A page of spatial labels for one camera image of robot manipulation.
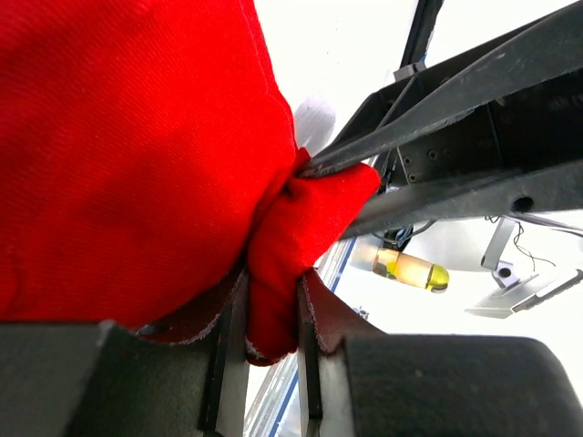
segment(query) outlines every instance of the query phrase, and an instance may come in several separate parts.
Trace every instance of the red cloth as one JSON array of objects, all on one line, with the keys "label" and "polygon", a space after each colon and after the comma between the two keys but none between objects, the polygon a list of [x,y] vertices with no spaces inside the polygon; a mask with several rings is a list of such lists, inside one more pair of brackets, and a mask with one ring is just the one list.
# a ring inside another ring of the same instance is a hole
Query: red cloth
[{"label": "red cloth", "polygon": [[140,327],[249,248],[249,340],[292,351],[294,281],[378,178],[292,176],[305,155],[252,1],[0,11],[0,318]]}]

